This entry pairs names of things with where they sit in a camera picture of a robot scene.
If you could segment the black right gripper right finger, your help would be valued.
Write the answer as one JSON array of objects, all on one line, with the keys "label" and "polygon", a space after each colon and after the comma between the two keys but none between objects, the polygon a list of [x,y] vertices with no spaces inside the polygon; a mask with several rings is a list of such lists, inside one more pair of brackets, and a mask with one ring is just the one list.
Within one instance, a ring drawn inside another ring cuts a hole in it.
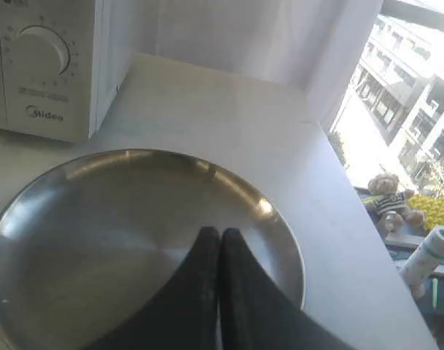
[{"label": "black right gripper right finger", "polygon": [[218,278],[223,349],[344,348],[288,300],[235,228],[223,233]]}]

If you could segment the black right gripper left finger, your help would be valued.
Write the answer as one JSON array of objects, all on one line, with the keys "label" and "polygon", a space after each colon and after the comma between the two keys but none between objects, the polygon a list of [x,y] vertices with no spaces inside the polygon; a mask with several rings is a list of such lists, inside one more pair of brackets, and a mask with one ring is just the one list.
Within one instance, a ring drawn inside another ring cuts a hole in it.
[{"label": "black right gripper left finger", "polygon": [[219,233],[202,227],[168,282],[133,316],[86,349],[215,349]]}]

